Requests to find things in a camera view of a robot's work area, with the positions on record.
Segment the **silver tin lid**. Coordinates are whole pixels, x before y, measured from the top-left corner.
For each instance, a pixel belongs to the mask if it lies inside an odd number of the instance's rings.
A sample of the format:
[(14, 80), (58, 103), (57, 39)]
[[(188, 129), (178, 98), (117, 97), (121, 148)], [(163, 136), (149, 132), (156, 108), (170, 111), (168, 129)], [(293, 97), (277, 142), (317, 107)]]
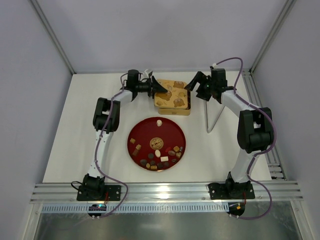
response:
[(163, 109), (185, 110), (189, 107), (188, 91), (185, 89), (186, 82), (177, 80), (159, 79), (158, 83), (167, 92), (154, 95), (154, 105)]

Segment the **gold chocolate tin box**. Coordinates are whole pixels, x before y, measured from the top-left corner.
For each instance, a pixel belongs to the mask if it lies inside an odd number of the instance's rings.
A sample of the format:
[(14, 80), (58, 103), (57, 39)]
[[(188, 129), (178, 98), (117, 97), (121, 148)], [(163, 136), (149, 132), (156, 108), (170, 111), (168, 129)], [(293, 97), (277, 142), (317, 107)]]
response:
[(185, 90), (157, 93), (154, 105), (160, 115), (189, 116), (191, 113), (191, 93)]

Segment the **white cone chocolate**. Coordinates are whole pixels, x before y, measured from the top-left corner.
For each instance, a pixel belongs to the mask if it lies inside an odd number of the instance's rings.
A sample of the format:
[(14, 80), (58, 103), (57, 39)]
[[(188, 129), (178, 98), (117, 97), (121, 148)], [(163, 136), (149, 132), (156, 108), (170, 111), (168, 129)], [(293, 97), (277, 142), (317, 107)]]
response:
[(159, 126), (162, 125), (162, 121), (161, 121), (161, 120), (157, 120), (157, 121), (156, 121), (156, 124), (157, 124), (157, 126), (159, 127)]

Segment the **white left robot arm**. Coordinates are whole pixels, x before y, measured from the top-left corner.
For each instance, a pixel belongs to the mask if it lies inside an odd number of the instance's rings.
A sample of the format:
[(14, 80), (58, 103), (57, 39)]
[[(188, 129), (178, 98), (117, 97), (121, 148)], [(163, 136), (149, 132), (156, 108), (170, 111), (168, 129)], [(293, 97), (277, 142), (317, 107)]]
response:
[(153, 76), (152, 70), (139, 72), (131, 69), (120, 76), (119, 92), (110, 99), (100, 97), (95, 106), (92, 124), (95, 129), (95, 148), (87, 174), (77, 187), (77, 201), (121, 201), (121, 187), (128, 192), (128, 185), (108, 176), (102, 170), (111, 140), (120, 124), (121, 107), (131, 103), (139, 93), (154, 98), (156, 93), (166, 93)]

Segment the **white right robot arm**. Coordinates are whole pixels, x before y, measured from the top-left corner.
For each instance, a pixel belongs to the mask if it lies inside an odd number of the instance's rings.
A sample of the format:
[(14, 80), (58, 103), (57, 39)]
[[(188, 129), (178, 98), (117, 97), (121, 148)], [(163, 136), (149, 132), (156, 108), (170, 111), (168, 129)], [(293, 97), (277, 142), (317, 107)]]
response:
[(215, 99), (238, 117), (240, 151), (225, 182), (208, 185), (211, 200), (254, 199), (252, 168), (275, 140), (271, 110), (243, 99), (235, 87), (228, 85), (223, 68), (211, 68), (210, 75), (198, 71), (185, 89), (195, 90), (196, 97), (204, 101)]

